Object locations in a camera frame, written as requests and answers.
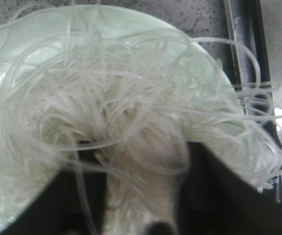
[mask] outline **pile of noodles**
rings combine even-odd
[[[65,31],[14,57],[0,47],[0,228],[61,169],[107,173],[103,234],[140,234],[153,221],[175,228],[188,141],[205,144],[251,186],[270,187],[282,149],[262,128],[275,117],[259,81],[236,93],[220,61],[179,30],[105,38],[92,17],[78,16],[84,6],[69,8]],[[11,24],[0,43],[10,36]],[[101,165],[80,161],[84,149],[95,149]]]

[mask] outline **speckled gray surface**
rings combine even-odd
[[[0,24],[31,0],[0,0]],[[55,6],[68,5],[72,0],[39,0]],[[95,0],[76,0],[77,4],[93,4]],[[156,16],[183,30],[191,37],[228,37],[223,0],[101,0],[102,4],[122,6]],[[214,57],[229,66],[230,48],[219,44],[203,44]]]

